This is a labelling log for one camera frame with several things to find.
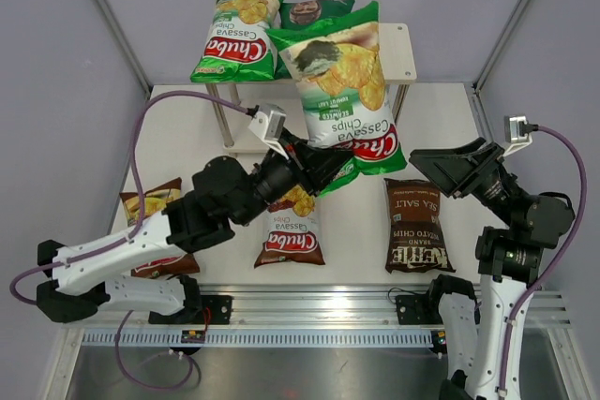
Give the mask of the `green Chuba cassava chips bag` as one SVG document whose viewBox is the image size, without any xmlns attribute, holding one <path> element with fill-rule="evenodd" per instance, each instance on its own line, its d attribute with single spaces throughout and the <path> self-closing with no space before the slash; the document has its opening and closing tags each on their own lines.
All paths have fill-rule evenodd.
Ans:
<svg viewBox="0 0 600 400">
<path fill-rule="evenodd" d="M 283 0 L 215 0 L 194 83 L 272 81 L 277 50 L 267 31 L 276 27 Z"/>
</svg>

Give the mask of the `green REAL chips bag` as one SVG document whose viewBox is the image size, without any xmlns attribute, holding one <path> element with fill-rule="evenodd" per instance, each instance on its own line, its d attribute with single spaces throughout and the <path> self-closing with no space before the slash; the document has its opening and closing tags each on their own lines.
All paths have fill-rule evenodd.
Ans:
<svg viewBox="0 0 600 400">
<path fill-rule="evenodd" d="M 279 9 L 279 28 L 273 31 L 304 31 L 314 23 L 329 25 L 353 11 L 355 0 L 307 0 L 283 2 Z"/>
</svg>

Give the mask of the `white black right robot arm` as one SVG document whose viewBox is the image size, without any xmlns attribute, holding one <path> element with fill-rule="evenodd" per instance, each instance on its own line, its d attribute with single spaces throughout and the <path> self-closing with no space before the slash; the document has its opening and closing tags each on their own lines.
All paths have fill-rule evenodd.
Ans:
<svg viewBox="0 0 600 400">
<path fill-rule="evenodd" d="M 533 195 L 504 165 L 507 149 L 478 138 L 455 149 L 414 150 L 410 161 L 446 197 L 474 196 L 504 223 L 485 227 L 475 246 L 482 299 L 472 285 L 441 275 L 431 283 L 427 314 L 446 332 L 448 377 L 441 399 L 518 399 L 527 311 L 539 287 L 545 250 L 577 221 L 562 193 Z"/>
</svg>

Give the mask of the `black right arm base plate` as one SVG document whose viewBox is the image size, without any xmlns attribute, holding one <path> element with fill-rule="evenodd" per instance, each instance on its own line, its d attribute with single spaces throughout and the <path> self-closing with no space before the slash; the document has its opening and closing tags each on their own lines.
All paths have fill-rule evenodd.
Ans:
<svg viewBox="0 0 600 400">
<path fill-rule="evenodd" d="M 424 292 L 391 288 L 388 300 L 396 308 L 399 325 L 441 325 L 437 306 Z"/>
</svg>

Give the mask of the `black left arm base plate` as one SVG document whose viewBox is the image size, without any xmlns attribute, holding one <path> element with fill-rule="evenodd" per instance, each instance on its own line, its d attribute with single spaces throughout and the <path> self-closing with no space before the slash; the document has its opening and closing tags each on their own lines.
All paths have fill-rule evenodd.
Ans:
<svg viewBox="0 0 600 400">
<path fill-rule="evenodd" d="M 148 322 L 153 325 L 228 325 L 230 323 L 233 297 L 230 295 L 202 294 L 198 299 L 184 300 L 184 308 L 164 316 L 150 312 Z"/>
</svg>

